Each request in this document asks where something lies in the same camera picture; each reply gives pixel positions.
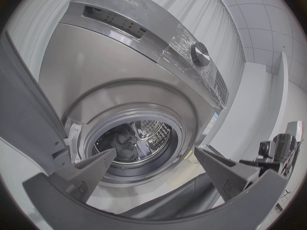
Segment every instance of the washing machine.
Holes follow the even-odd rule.
[[[151,0],[71,0],[38,83],[65,128],[71,163],[116,148],[105,186],[173,170],[229,95],[205,45]]]

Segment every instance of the dark cloth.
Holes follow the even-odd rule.
[[[102,141],[97,147],[99,152],[115,148],[117,152],[116,160],[118,161],[131,162],[137,158],[137,149],[134,146],[137,138],[128,124],[116,126],[104,133],[100,138]]]

